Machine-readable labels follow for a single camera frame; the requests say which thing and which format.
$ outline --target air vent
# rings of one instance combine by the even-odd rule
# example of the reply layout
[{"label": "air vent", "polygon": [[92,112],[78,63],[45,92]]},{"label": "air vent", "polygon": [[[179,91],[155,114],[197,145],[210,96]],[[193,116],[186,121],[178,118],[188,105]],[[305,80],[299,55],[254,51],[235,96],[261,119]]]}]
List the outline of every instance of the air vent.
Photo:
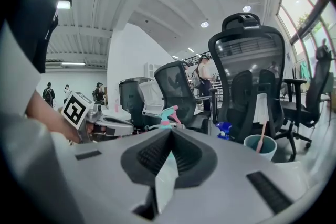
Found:
[{"label": "air vent", "polygon": [[292,204],[281,190],[279,190],[263,173],[252,173],[247,175],[247,178],[274,214],[280,213]]}]

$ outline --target fluorescent light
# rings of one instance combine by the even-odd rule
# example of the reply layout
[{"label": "fluorescent light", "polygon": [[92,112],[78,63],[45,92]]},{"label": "fluorescent light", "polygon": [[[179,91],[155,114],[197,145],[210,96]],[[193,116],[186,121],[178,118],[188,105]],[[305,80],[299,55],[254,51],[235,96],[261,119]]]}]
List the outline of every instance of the fluorescent light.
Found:
[{"label": "fluorescent light", "polygon": [[251,6],[243,7],[243,12],[249,12],[251,10]]},{"label": "fluorescent light", "polygon": [[58,9],[71,9],[71,0],[59,0],[57,3]]},{"label": "fluorescent light", "polygon": [[62,62],[63,66],[85,66],[84,62]]},{"label": "fluorescent light", "polygon": [[206,27],[208,27],[209,26],[209,22],[202,22],[201,23],[201,27],[202,28],[206,28]]}]

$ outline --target white chair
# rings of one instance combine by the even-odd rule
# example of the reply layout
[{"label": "white chair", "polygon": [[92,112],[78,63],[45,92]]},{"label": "white chair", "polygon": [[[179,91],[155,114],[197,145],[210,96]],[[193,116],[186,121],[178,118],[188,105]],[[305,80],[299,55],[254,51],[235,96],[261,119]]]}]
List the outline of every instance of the white chair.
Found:
[{"label": "white chair", "polygon": [[[156,81],[148,81],[139,84],[140,90],[144,98],[144,107],[142,114],[150,117],[157,117],[161,115],[164,108],[163,95],[159,85]],[[160,125],[153,125],[148,130],[158,128]]]}]

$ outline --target pink object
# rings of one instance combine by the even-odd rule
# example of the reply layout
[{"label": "pink object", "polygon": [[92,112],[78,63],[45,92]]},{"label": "pink object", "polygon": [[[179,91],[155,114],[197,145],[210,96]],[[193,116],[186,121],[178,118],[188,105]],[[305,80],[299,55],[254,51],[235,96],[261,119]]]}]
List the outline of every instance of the pink object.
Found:
[{"label": "pink object", "polygon": [[118,99],[115,100],[114,110],[115,110],[117,113],[119,112]]},{"label": "pink object", "polygon": [[178,119],[177,115],[176,115],[176,112],[174,114],[171,115],[171,117],[178,123],[178,124],[182,124],[180,122],[180,120]]},{"label": "pink object", "polygon": [[162,121],[161,125],[162,126],[168,126],[168,125],[170,125],[170,122],[169,121]]}]

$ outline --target black mesh chair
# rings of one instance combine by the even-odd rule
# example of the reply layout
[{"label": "black mesh chair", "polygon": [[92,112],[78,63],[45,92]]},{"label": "black mesh chair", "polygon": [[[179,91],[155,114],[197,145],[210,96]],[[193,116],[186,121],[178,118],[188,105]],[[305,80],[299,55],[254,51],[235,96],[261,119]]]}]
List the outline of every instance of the black mesh chair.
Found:
[{"label": "black mesh chair", "polygon": [[[324,86],[328,80],[332,54],[326,45],[319,47],[316,51],[317,63],[315,66],[315,76],[311,80],[310,87],[306,94],[306,106],[302,105],[300,86],[306,83],[302,79],[284,79],[287,84],[289,101],[281,101],[281,106],[285,113],[285,119],[290,121],[289,129],[282,130],[283,133],[277,135],[275,139],[286,137],[289,139],[293,154],[289,161],[294,161],[296,147],[294,138],[307,141],[306,148],[309,148],[312,140],[299,134],[299,125],[313,127],[320,118],[320,100]],[[294,103],[291,86],[294,85],[296,102]],[[297,127],[297,132],[293,131],[293,124]]]},{"label": "black mesh chair", "polygon": [[208,99],[212,101],[215,109],[217,102],[215,93],[212,92],[213,98],[210,96],[196,98],[180,61],[161,66],[154,76],[165,101],[164,108],[178,105],[179,109],[176,114],[181,123],[187,129],[207,134],[210,115],[208,113],[194,115],[194,112],[197,101]]},{"label": "black mesh chair", "polygon": [[242,143],[251,134],[261,134],[262,125],[253,123],[259,93],[267,94],[271,120],[266,135],[275,137],[284,120],[279,101],[285,63],[281,33],[261,26],[254,14],[234,14],[223,21],[223,31],[210,39],[209,51],[223,86],[218,121],[232,124],[232,140]]}]

